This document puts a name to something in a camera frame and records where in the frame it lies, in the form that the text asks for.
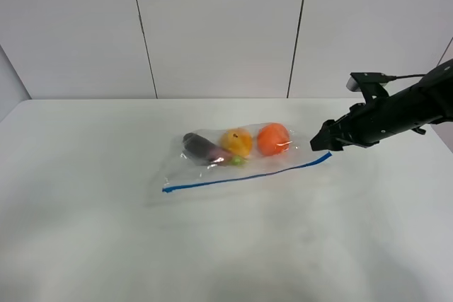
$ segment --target ziploc bag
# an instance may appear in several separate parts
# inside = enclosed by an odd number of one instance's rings
[[[309,139],[279,123],[228,130],[197,130],[172,141],[158,176],[163,192],[250,180],[319,164],[330,152],[312,151]]]

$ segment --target yellow fruit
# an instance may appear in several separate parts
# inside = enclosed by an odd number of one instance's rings
[[[247,157],[252,150],[252,136],[240,127],[228,130],[221,137],[220,146],[236,155]]]

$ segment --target panel seam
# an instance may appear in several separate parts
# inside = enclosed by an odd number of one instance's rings
[[[452,42],[453,42],[453,37],[452,37],[452,39],[450,39],[450,42],[448,43],[447,48],[445,49],[444,53],[442,53],[442,56],[440,57],[439,62],[437,63],[436,66],[440,65],[440,62],[442,61],[442,59],[444,59],[444,56],[447,53],[448,49],[450,48],[450,45],[452,44]]]
[[[11,63],[11,60],[9,60],[8,58],[8,55],[6,54],[6,51],[3,49],[3,47],[0,45],[0,54],[3,55],[3,57],[5,57],[5,60],[6,60],[6,63],[8,64],[8,66],[11,68],[12,72],[13,72],[13,75],[16,77],[17,81],[19,82],[19,84],[21,85],[25,95],[27,96],[27,100],[28,99],[32,99],[31,98],[31,95],[30,93],[28,92],[28,89],[25,87],[25,84],[23,83],[22,81],[22,78],[19,76],[19,74],[17,73],[16,69],[14,68],[14,65],[13,63]]]
[[[140,13],[139,0],[135,0],[135,3],[136,3],[136,5],[137,5],[137,11],[138,11],[138,13],[139,13],[140,28],[142,29],[144,47],[145,47],[145,50],[147,51],[149,71],[151,72],[151,79],[152,79],[152,81],[153,81],[154,93],[155,93],[155,95],[156,95],[156,99],[159,99],[159,97],[157,96],[156,82],[154,81],[153,69],[152,69],[152,66],[151,66],[151,58],[149,57],[149,50],[148,50],[147,36],[146,36],[145,33],[144,33],[144,27],[143,27],[143,21],[142,21],[142,14]]]
[[[292,53],[291,72],[289,73],[288,91],[286,94],[286,98],[289,98],[289,90],[291,88],[292,72],[294,71],[294,61],[296,59],[297,42],[299,41],[300,23],[302,21],[302,12],[304,10],[304,2],[305,2],[305,0],[302,0],[301,4],[300,4],[299,22],[297,23],[296,41],[294,42],[294,51]]]

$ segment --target white wall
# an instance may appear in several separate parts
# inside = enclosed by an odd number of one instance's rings
[[[28,94],[0,46],[0,121]]]
[[[0,44],[32,98],[154,98],[135,0],[0,0]]]
[[[301,0],[138,0],[160,98],[287,94]]]
[[[290,97],[360,96],[345,87],[353,71],[425,73],[437,65],[452,23],[452,0],[305,0]]]
[[[440,63],[453,59],[453,44],[450,43]],[[453,151],[453,122],[442,123],[432,126],[444,143]]]

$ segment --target toy fruit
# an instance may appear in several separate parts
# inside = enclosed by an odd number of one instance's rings
[[[236,155],[247,157],[252,149],[252,136],[240,127],[228,130],[220,138],[220,146]]]
[[[272,156],[289,148],[289,132],[281,124],[270,123],[258,133],[258,150],[264,156]]]
[[[218,165],[243,165],[246,159],[222,149],[199,134],[188,133],[183,137],[184,149],[195,158]]]

